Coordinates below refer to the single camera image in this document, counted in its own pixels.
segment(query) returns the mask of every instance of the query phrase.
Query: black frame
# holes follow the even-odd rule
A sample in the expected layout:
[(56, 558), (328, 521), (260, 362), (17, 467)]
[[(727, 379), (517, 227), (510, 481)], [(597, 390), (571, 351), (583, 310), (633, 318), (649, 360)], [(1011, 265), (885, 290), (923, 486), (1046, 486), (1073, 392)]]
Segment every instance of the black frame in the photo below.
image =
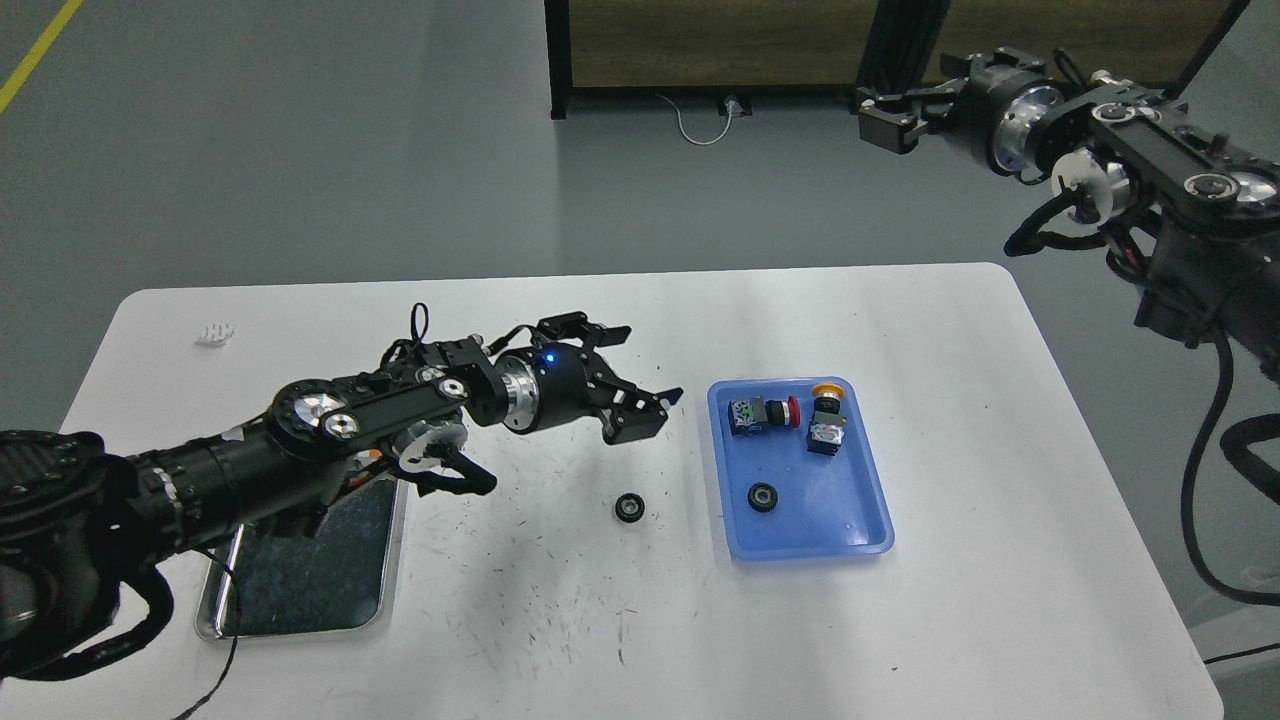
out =
[[(1181, 95), (1196, 73), (1235, 24), (1249, 0), (1234, 0), (1219, 18), (1208, 37), (1192, 56), (1178, 82), (1167, 88), (1170, 97)], [(749, 101), (751, 94), (803, 95), (813, 92), (855, 94), (854, 87), (812, 86), (681, 86), (681, 87), (618, 87), (575, 88), (570, 0), (543, 0), (547, 17), (547, 60), (550, 74), (553, 120), (563, 120), (570, 99), (575, 95), (593, 97), (635, 97), (653, 92), (724, 97), (736, 94)], [(872, 87), (882, 94), (900, 94), (915, 87), (924, 77), (938, 33), (946, 22), (951, 0), (879, 0), (867, 37), (867, 49), (858, 67), (855, 87)], [(858, 109), (850, 106), (851, 113)]]

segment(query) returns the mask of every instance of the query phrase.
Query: power outlet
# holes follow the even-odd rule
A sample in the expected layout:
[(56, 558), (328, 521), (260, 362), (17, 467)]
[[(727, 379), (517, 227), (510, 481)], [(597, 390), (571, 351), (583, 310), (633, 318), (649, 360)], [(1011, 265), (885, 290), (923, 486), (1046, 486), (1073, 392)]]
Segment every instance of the power outlet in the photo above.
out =
[(745, 100), (739, 100), (737, 95), (728, 94), (724, 96), (723, 102), (721, 102), (721, 115), (726, 113), (733, 118), (750, 118), (751, 104)]

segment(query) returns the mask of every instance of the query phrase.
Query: black robotic arm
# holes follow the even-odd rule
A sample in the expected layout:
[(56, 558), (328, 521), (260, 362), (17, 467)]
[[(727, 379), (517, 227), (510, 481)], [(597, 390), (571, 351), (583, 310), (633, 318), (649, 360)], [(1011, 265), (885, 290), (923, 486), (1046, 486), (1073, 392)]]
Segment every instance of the black robotic arm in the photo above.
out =
[[(521, 325), (489, 347), (479, 336), (428, 342), (426, 319), (416, 305), (411, 337), (376, 370), (291, 383), (253, 420), (178, 447), (119, 457), (93, 433), (0, 433), (0, 678), (74, 678), (141, 650), (173, 614), (156, 564), (248, 521), (314, 534), (360, 487), (348, 473), (357, 454), (379, 457), (364, 478), (387, 473), (420, 496), (485, 495), (497, 478), (462, 455), (463, 411), (516, 433), (596, 416), (616, 445), (653, 437), (682, 392), (648, 392), (613, 373), (596, 348), (631, 329), (584, 313)], [(521, 329), (530, 345), (503, 352)], [(122, 584), (147, 602), (147, 618), (68, 655), (110, 625)]]
[[(1280, 383), (1280, 163), (1231, 145), (1225, 133), (1190, 123), (1187, 105), (1105, 70), (1085, 78), (1059, 50), (1066, 78), (1046, 63), (1000, 47), (943, 58), (954, 79), (937, 87), (881, 95), (860, 90), (863, 140), (911, 151), (941, 135), (992, 172), (1024, 184), (1048, 181), (1055, 197), (1005, 243), (1009, 256), (1106, 249), (1107, 268), (1137, 286), (1134, 324), (1196, 347), (1212, 342), (1219, 384), (1183, 475), (1181, 524), (1192, 564), (1220, 593), (1280, 605), (1280, 594), (1228, 585), (1210, 571), (1196, 538), (1196, 477), (1231, 388), (1234, 338)], [(1089, 234), (1043, 225), (1068, 213)], [(1155, 243), (1149, 252), (1134, 231)], [(1236, 423), (1220, 445), (1231, 465), (1267, 498), (1280, 502), (1280, 471), (1249, 450), (1280, 438), (1280, 414)]]

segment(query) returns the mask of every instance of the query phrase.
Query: yellow floor line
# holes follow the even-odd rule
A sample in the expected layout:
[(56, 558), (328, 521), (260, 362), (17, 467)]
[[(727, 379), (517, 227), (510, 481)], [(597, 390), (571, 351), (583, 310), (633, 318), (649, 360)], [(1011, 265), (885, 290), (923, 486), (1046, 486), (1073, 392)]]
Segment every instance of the yellow floor line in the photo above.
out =
[(36, 69), (40, 59), (45, 56), (45, 53), (49, 50), (49, 46), (54, 44), (54, 40), (58, 40), (58, 33), (63, 32), (63, 28), (67, 27), (68, 20), (72, 19), (76, 10), (79, 10), (81, 3), (84, 0), (67, 0), (63, 9), (58, 10), (58, 15), (54, 17), (54, 22), (49, 23), (45, 32), (40, 33), (40, 38), (31, 46), (27, 56), (18, 63), (18, 69), (9, 76), (9, 79), (4, 81), (4, 87), (0, 87), (0, 113), (4, 113), (4, 109), (9, 106), (9, 101), (13, 100), (13, 96), (18, 95), (18, 91), (22, 90), (23, 83), (27, 82), (28, 77), (31, 77), (31, 72)]

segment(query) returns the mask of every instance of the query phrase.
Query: electrical component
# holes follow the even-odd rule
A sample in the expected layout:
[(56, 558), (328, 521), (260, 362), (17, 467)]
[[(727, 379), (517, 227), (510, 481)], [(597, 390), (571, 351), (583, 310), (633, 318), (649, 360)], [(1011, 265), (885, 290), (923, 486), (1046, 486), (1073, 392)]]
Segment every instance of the electrical component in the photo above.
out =
[(845, 443), (846, 419), (840, 414), (845, 388), (836, 383), (818, 383), (813, 386), (813, 418), (809, 420), (806, 438), (809, 452), (835, 455)]
[(728, 404), (728, 429), (735, 436), (758, 433), (767, 425), (800, 427), (800, 401), (791, 396), (783, 400), (750, 397)]

